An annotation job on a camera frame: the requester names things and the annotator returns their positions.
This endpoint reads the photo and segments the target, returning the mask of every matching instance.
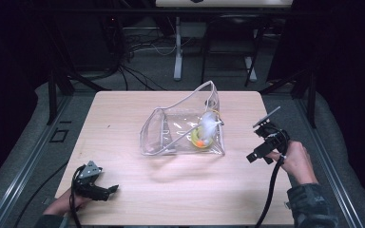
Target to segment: gray carpet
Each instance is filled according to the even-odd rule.
[[[265,38],[256,62],[255,71],[259,80],[248,87],[244,86],[245,77],[212,77],[218,90],[255,90],[259,91],[268,86],[266,76],[275,51],[277,40]],[[169,52],[170,49],[162,49],[162,53]],[[126,67],[142,72],[145,77],[152,81],[147,81],[150,87],[157,90],[193,90],[200,85],[202,58],[199,55],[199,41],[189,40],[184,45],[182,62],[182,79],[179,82],[173,80],[175,52],[169,55],[161,55],[156,49],[135,52],[130,63],[125,62]],[[84,74],[86,77],[93,77],[94,73]],[[145,78],[136,75],[126,74],[124,76],[117,72],[110,77],[95,80],[100,86],[112,90],[146,90],[147,86],[137,80],[146,82]],[[7,161],[0,170],[0,227],[12,227],[19,215],[22,213],[26,202],[32,194],[43,184],[43,182],[69,158],[76,143],[80,130],[83,126],[86,114],[93,100],[94,91],[85,85],[74,81],[76,92],[72,97],[63,97],[60,93],[60,116],[54,125],[47,127],[48,120],[48,85],[42,85],[36,89],[39,96],[39,104],[31,118],[27,128],[24,130],[18,143],[13,148]],[[338,227],[365,227],[365,191],[360,186],[353,169],[347,163],[347,153],[340,130],[336,125],[336,120],[330,112],[329,106],[324,99],[317,96],[316,124],[317,129],[311,129],[304,121],[303,101],[292,100],[288,95],[291,86],[286,85],[274,94],[262,96],[266,109],[271,111],[276,106],[281,106],[281,110],[274,114],[271,119],[281,128],[286,129],[294,140],[302,141],[311,154],[317,178],[324,186],[324,190],[336,208],[339,215]],[[50,142],[63,139],[63,142]],[[323,142],[324,149],[328,152],[333,167],[339,176],[346,196],[351,200],[351,205],[360,221],[353,222],[344,215],[346,208],[338,200],[338,196],[333,189],[335,185],[327,178],[324,168],[324,160],[320,153],[320,145],[316,142],[317,134]],[[31,172],[23,179],[23,185],[16,187],[14,182],[20,177],[19,172],[29,163],[33,153],[38,150],[40,156],[35,158],[35,166],[27,167]],[[47,207],[43,201],[53,198],[59,184],[64,169],[61,169],[35,196],[27,210],[25,211],[18,227],[31,227]]]

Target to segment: table top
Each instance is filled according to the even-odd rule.
[[[263,210],[274,165],[246,156],[263,143],[252,125],[266,115],[258,92],[219,91],[225,155],[144,156],[139,133],[155,107],[169,106],[191,91],[103,91],[96,97],[56,196],[78,167],[103,167],[95,184],[120,184],[108,201],[78,212],[84,225],[249,225]],[[284,206],[288,176],[280,171],[263,224],[293,224]]]
[[[157,7],[166,8],[290,8],[293,0],[156,0]]]

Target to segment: human hand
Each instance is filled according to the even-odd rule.
[[[266,157],[277,161],[280,158],[280,153],[271,152]],[[301,142],[289,141],[286,159],[281,167],[289,175],[295,177],[299,184],[318,183],[310,155]]]
[[[64,216],[70,211],[69,197],[71,194],[70,188],[58,199],[56,199],[43,213],[43,215]],[[89,198],[84,198],[75,194],[75,207],[84,207],[86,203],[91,201]]]

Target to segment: wire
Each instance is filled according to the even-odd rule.
[[[150,46],[152,44],[161,44],[161,43],[167,43],[167,44],[175,44],[175,42],[168,37],[165,36],[160,36],[159,34],[157,34],[157,36],[154,36],[153,39],[144,39],[144,41],[141,41],[142,38],[146,38],[146,37],[153,37],[150,34],[150,32],[147,35],[136,35],[136,34],[132,34],[132,35],[128,35],[125,37],[125,42],[129,45],[129,49],[136,49],[142,46]]]
[[[174,35],[177,35],[176,30],[174,29],[173,23],[171,23],[170,17],[167,17],[168,24],[170,24],[171,29],[173,29]]]
[[[29,198],[28,202],[26,203],[26,205],[23,207],[23,210],[20,212],[19,217],[17,218],[16,222],[13,225],[13,228],[16,228],[17,225],[20,222],[20,219],[22,218],[22,216],[25,214],[26,209],[29,207],[31,201],[34,199],[34,197],[38,194],[38,192],[40,192],[40,190],[44,187],[44,185],[46,185],[47,182],[49,182],[61,169],[63,169],[67,163],[69,161],[66,161],[63,165],[61,165],[53,174],[51,174],[51,176],[49,176],[41,185],[40,187],[37,188],[37,190],[34,192],[34,194]]]
[[[185,43],[182,44],[182,46],[188,44],[193,38],[189,38]],[[159,54],[161,55],[169,55],[172,54],[174,52],[174,50],[177,48],[177,46],[174,47],[156,47],[154,44],[143,44],[143,46],[152,46],[153,48],[142,48],[142,49],[135,49],[132,52],[138,52],[138,51],[144,51],[144,50],[156,50]],[[160,52],[160,49],[172,49],[171,51],[167,52],[167,53],[162,53]]]
[[[81,228],[81,222],[79,221],[78,214],[76,213],[76,207],[75,207],[75,187],[74,182],[76,180],[76,176],[85,168],[85,165],[80,166],[76,169],[75,173],[72,177],[72,183],[70,184],[70,197],[69,197],[69,207],[70,207],[70,213],[72,214],[73,220],[75,221],[75,225],[78,228]]]
[[[136,69],[132,69],[132,68],[130,68],[128,66],[125,66],[125,65],[121,65],[121,69],[125,70],[126,72],[128,72],[129,74],[131,74],[133,77],[135,77],[139,82],[141,82],[145,86],[145,88],[148,88],[148,89],[153,90],[153,91],[156,90],[156,89],[150,87],[147,84],[147,80],[148,80],[148,81],[152,82],[155,86],[159,87],[160,89],[167,90],[167,89],[163,88],[162,86],[158,85],[157,83],[155,83],[152,79],[150,79],[149,77],[145,76],[144,74],[142,74],[142,72],[140,72],[140,71],[138,71]],[[135,73],[142,75],[144,77],[144,82]]]
[[[277,129],[275,127],[266,127],[266,128],[275,129],[278,132],[280,132],[280,134],[284,137],[285,142],[284,142],[284,147],[281,151],[282,156],[279,157],[277,164],[274,167],[274,171],[272,171],[271,180],[269,181],[268,197],[266,198],[265,206],[263,208],[262,214],[260,215],[255,228],[260,227],[263,220],[265,219],[266,214],[268,213],[269,207],[271,206],[272,197],[274,196],[275,182],[277,180],[278,171],[279,171],[280,167],[283,165],[284,156],[286,156],[286,152],[287,152],[287,148],[288,148],[288,144],[289,144],[289,142],[288,142],[289,140],[286,138],[286,135],[283,133],[283,131],[281,129]]]
[[[124,74],[124,71],[123,71],[123,67],[121,66],[118,71],[120,71],[120,73],[123,75],[124,82],[125,82],[125,91],[128,91],[128,81],[126,80],[126,77],[125,77],[125,74]]]
[[[152,41],[147,41],[144,43],[130,45],[129,52],[134,53],[134,52],[141,51],[141,50],[152,50],[152,49],[157,49],[157,48],[172,48],[173,50],[170,52],[170,53],[172,53],[174,51],[174,49],[176,48],[175,42],[167,43],[166,40],[167,39],[164,39],[163,37],[161,37],[161,38],[157,38]],[[172,44],[173,47],[157,47],[156,46],[156,45],[160,45],[161,43],[170,44],[170,45]],[[170,53],[161,53],[160,51],[158,51],[158,53],[160,53],[162,55],[170,54]]]

